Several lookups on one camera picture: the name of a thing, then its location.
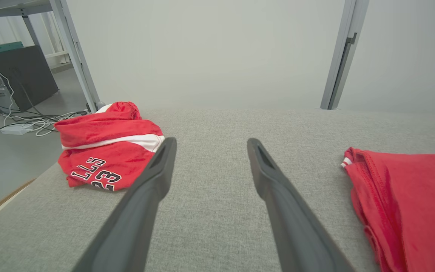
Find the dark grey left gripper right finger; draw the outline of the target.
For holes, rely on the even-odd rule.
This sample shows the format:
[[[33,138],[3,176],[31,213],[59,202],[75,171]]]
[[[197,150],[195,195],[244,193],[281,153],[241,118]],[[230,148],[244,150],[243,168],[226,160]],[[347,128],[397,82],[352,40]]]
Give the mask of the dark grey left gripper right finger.
[[[352,265],[261,141],[249,138],[247,153],[256,191],[266,203],[282,271],[352,272]]]

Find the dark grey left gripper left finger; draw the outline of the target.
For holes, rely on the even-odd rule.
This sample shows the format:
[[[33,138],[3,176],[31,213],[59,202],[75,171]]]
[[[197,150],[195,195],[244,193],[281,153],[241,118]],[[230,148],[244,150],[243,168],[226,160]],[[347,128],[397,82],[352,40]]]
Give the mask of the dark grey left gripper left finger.
[[[174,172],[177,140],[166,138],[97,233],[75,272],[143,272],[159,203]]]

